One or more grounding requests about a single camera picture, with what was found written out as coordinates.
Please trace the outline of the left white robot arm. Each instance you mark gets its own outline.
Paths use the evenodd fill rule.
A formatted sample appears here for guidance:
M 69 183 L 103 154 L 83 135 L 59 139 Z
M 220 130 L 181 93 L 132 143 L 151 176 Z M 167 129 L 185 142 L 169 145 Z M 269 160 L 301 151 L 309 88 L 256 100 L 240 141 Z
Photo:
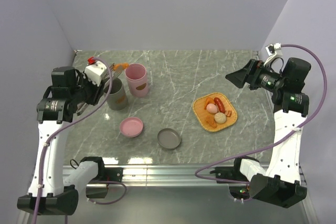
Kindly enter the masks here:
M 17 208 L 38 215 L 71 216 L 77 209 L 79 194 L 93 181 L 106 178 L 102 157 L 85 157 L 78 168 L 63 178 L 63 158 L 74 115 L 81 104 L 102 106 L 105 76 L 109 66 L 94 63 L 83 72 L 74 67 L 55 68 L 52 84 L 37 106 L 39 145 L 36 168 L 28 193 L 18 198 Z

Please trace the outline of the pink egg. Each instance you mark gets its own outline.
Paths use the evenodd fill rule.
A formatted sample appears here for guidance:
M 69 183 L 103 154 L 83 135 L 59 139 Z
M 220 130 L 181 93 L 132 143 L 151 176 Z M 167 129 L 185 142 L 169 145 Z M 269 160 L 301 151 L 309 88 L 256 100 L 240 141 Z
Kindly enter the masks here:
M 211 114 L 216 114 L 218 112 L 218 108 L 216 104 L 209 104 L 206 110 Z

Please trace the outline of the metal tongs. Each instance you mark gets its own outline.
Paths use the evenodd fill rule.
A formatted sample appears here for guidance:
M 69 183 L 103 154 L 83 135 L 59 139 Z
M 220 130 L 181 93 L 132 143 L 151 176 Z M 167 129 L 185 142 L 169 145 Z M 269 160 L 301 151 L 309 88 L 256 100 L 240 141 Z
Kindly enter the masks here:
M 114 71 L 113 70 L 113 67 L 114 67 L 115 63 L 113 63 L 112 65 L 109 66 L 109 70 L 111 71 L 111 75 L 109 75 L 109 70 L 108 70 L 108 73 L 106 74 L 106 76 L 104 77 L 103 81 L 105 82 L 105 85 L 106 86 L 106 83 L 109 81 L 110 82 L 110 79 L 111 80 L 114 80 L 116 79 L 122 72 L 123 70 L 122 69 L 118 69 L 117 71 Z M 83 114 L 83 112 L 86 110 L 86 108 L 88 107 L 89 105 L 86 104 L 85 102 L 81 102 L 78 104 L 78 108 L 77 108 L 77 111 L 76 111 L 76 115 L 81 115 Z

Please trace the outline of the fried chicken nugget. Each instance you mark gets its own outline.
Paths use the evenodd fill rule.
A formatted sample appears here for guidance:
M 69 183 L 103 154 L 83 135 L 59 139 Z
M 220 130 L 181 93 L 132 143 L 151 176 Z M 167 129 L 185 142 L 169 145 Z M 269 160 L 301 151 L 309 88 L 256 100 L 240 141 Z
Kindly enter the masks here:
M 205 117 L 205 121 L 213 129 L 215 129 L 217 127 L 216 121 L 215 121 L 214 116 L 212 114 L 207 115 Z

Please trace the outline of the white steamed bun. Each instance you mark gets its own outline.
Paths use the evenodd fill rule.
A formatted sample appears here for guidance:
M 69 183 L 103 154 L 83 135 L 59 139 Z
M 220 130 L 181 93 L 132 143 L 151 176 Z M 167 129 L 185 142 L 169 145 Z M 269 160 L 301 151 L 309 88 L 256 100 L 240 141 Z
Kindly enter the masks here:
M 224 113 L 218 112 L 214 115 L 214 120 L 217 124 L 224 124 L 227 120 L 227 117 Z

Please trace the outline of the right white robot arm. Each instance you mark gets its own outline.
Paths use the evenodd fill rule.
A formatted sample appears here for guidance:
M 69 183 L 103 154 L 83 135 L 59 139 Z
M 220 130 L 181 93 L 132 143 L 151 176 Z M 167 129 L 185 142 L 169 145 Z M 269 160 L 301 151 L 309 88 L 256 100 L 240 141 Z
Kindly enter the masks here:
M 263 88 L 271 92 L 274 104 L 275 147 L 267 169 L 260 162 L 244 155 L 234 160 L 230 169 L 217 167 L 216 178 L 229 182 L 248 182 L 242 191 L 235 191 L 235 197 L 250 197 L 282 208 L 289 208 L 304 200 L 307 188 L 301 185 L 299 153 L 303 123 L 309 111 L 309 97 L 302 93 L 304 81 L 311 64 L 289 58 L 279 73 L 262 61 L 251 59 L 242 69 L 226 75 L 226 79 L 238 88 L 249 84 L 251 90 Z

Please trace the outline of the orange fried piece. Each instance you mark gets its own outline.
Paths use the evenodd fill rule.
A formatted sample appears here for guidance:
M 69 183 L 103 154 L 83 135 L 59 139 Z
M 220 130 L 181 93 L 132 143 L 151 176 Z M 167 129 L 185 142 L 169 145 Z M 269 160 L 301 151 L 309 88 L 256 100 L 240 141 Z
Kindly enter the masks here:
M 122 69 L 122 70 L 125 70 L 126 68 L 129 67 L 129 64 L 127 62 L 124 62 L 124 63 L 118 63 L 118 64 L 115 64 L 114 67 L 113 67 L 113 70 L 114 71 L 117 71 L 118 69 Z

